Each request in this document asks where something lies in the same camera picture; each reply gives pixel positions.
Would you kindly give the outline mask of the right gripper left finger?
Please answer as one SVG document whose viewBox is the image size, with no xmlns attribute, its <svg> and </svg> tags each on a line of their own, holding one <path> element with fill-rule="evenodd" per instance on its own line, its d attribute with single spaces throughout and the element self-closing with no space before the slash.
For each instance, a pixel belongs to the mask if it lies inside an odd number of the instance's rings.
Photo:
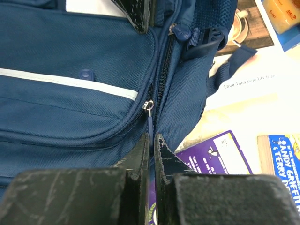
<svg viewBox="0 0 300 225">
<path fill-rule="evenodd" d="M 0 205 L 3 225 L 146 225 L 148 134 L 115 166 L 29 170 L 13 179 Z"/>
</svg>

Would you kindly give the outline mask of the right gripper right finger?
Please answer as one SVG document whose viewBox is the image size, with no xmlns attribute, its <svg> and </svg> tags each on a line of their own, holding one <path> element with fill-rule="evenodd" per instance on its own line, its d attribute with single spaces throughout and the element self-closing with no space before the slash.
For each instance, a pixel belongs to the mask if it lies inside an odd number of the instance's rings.
<svg viewBox="0 0 300 225">
<path fill-rule="evenodd" d="M 154 139 L 159 225 L 297 225 L 282 181 L 271 175 L 204 175 L 183 163 L 163 136 Z"/>
</svg>

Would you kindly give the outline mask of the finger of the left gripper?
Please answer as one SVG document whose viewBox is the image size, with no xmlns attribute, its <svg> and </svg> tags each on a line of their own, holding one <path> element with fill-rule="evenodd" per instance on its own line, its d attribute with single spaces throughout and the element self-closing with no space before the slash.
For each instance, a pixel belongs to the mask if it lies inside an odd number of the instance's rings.
<svg viewBox="0 0 300 225">
<path fill-rule="evenodd" d="M 137 33 L 147 33 L 154 26 L 155 0 L 114 0 Z"/>
</svg>

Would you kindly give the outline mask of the navy blue student backpack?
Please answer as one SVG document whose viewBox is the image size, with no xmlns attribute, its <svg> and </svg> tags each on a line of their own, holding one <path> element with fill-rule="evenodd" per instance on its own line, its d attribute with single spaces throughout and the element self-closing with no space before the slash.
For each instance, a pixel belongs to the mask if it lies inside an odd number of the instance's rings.
<svg viewBox="0 0 300 225">
<path fill-rule="evenodd" d="M 154 26 L 66 11 L 63 0 L 0 3 L 0 192 L 27 170 L 108 167 L 148 133 L 176 150 L 206 99 L 256 50 L 215 75 L 235 0 L 156 0 Z"/>
</svg>

